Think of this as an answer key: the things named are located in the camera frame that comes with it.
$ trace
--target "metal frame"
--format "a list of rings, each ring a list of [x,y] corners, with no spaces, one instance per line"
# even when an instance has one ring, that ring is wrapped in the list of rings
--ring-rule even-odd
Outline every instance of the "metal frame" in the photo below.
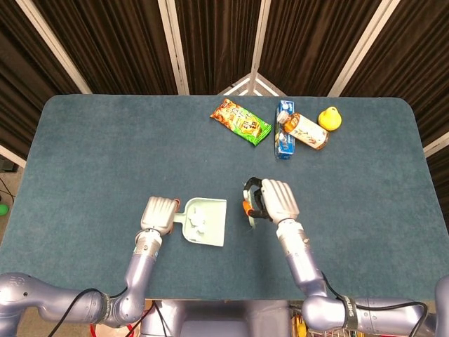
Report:
[[[15,153],[8,150],[6,147],[0,145],[0,154],[7,158],[7,160],[11,160],[14,164],[17,164],[20,167],[25,167],[27,165],[27,161],[25,159],[20,158]]]
[[[261,0],[260,2],[259,21],[257,22],[253,61],[251,63],[251,74],[250,74],[250,81],[248,84],[248,91],[250,95],[254,94],[255,81],[257,77],[257,71],[259,70],[262,49],[264,47],[265,33],[267,31],[269,7],[271,3],[272,0]]]
[[[86,80],[78,71],[78,68],[76,68],[76,65],[67,54],[64,47],[62,47],[62,44],[59,42],[55,33],[53,33],[53,30],[51,30],[50,26],[43,18],[41,12],[39,12],[37,7],[34,5],[33,1],[15,0],[15,2],[17,3],[17,5],[19,5],[20,9],[22,9],[23,13],[27,16],[29,21],[33,24],[34,28],[36,28],[39,35],[41,35],[42,39],[46,42],[53,55],[64,67],[64,70],[68,73],[81,93],[92,93],[92,90],[89,88]]]
[[[426,158],[429,158],[434,153],[437,153],[439,150],[442,150],[446,146],[449,145],[449,132],[442,135],[440,138],[434,140],[432,143],[428,144],[424,148],[424,155]]]
[[[226,88],[225,90],[223,90],[221,93],[219,93],[218,95],[231,95],[233,92],[239,90],[242,87],[246,87],[246,84],[250,81],[250,74],[242,77],[241,79],[239,79],[236,83],[232,84],[230,88]]]
[[[287,96],[282,90],[280,90],[277,86],[275,86],[272,82],[268,81],[261,74],[257,73],[256,83],[261,85],[265,90],[267,86],[270,87],[271,91],[269,91],[273,96]]]
[[[158,4],[161,11],[163,30],[166,34],[173,75],[175,76],[177,93],[179,95],[189,95],[189,83],[187,81],[175,0],[158,0]]]
[[[338,97],[343,92],[344,87],[348,84],[352,75],[354,75],[366,53],[370,50],[377,36],[398,6],[399,1],[400,0],[382,0],[366,26],[365,31],[361,35],[357,45],[354,47],[348,61],[346,61],[340,75],[338,75],[335,80],[333,87],[329,91],[329,97]]]

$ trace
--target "table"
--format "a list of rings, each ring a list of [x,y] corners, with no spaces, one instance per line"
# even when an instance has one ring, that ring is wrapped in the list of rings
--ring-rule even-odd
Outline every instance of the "table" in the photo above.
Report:
[[[56,286],[123,288],[150,195],[227,199],[224,247],[163,238],[149,298],[301,299],[274,225],[251,230],[243,183],[290,184],[317,263],[351,296],[432,299],[449,272],[449,238],[413,111],[397,98],[292,97],[315,119],[334,105],[342,127],[321,151],[297,143],[274,158],[209,118],[220,96],[61,95],[50,99],[0,247],[0,273]],[[279,98],[233,97],[265,121]]]

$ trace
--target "plastic bottle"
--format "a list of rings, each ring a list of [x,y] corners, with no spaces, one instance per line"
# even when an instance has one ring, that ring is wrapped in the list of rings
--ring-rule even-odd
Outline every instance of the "plastic bottle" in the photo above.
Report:
[[[278,122],[283,124],[286,132],[315,150],[322,149],[328,142],[329,132],[297,112],[289,115],[288,112],[281,111]]]

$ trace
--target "bottle cap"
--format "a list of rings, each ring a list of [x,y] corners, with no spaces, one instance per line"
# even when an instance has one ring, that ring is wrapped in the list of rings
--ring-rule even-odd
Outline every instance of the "bottle cap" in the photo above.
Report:
[[[278,119],[278,123],[284,124],[288,119],[288,112],[286,112],[285,110],[282,110],[281,112],[279,112],[277,119]]]

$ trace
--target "snack bag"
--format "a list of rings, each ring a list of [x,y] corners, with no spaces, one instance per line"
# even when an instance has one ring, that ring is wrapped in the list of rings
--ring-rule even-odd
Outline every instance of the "snack bag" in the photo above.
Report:
[[[272,129],[270,124],[227,98],[210,117],[218,120],[254,146],[267,137]]]

